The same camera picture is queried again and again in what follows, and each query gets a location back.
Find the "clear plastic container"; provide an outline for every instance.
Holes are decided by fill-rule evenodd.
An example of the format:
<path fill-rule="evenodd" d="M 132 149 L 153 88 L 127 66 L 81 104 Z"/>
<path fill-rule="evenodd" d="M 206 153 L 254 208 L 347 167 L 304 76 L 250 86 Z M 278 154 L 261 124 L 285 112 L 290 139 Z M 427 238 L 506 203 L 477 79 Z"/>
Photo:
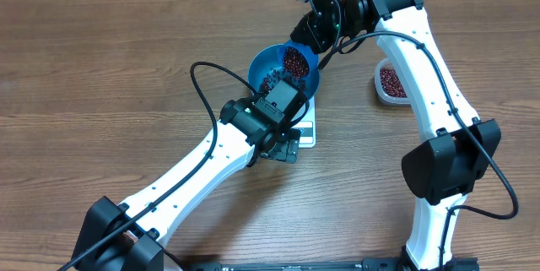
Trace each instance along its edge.
<path fill-rule="evenodd" d="M 394 66 L 392 65 L 390 60 L 383 59 L 375 68 L 375 88 L 377 90 L 377 95 L 379 96 L 379 100 L 381 101 L 381 103 L 387 106 L 410 106 L 408 98 L 392 97 L 385 93 L 385 91 L 382 89 L 381 68 L 384 67 L 394 68 Z"/>

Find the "wood grain surface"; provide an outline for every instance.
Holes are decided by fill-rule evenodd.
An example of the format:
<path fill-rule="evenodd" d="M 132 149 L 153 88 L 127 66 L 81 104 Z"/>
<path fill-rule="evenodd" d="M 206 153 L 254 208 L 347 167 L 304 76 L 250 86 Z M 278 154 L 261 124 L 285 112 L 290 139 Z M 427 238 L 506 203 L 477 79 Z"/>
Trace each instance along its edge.
<path fill-rule="evenodd" d="M 482 270 L 539 270 L 540 0 L 425 1 L 463 94 L 501 127 L 495 159 L 521 200 L 515 220 L 462 212 L 452 251 L 479 257 Z M 147 186 L 208 132 L 190 65 L 246 76 L 307 11 L 294 0 L 0 0 L 0 269 L 65 263 L 92 203 Z M 316 147 L 295 165 L 234 174 L 169 249 L 226 263 L 398 255 L 413 221 L 400 161 L 419 136 L 410 108 L 376 99 L 383 57 L 367 41 L 333 58 L 316 97 Z M 211 68 L 197 77 L 215 112 L 247 94 Z M 468 202 L 510 209 L 492 171 Z"/>

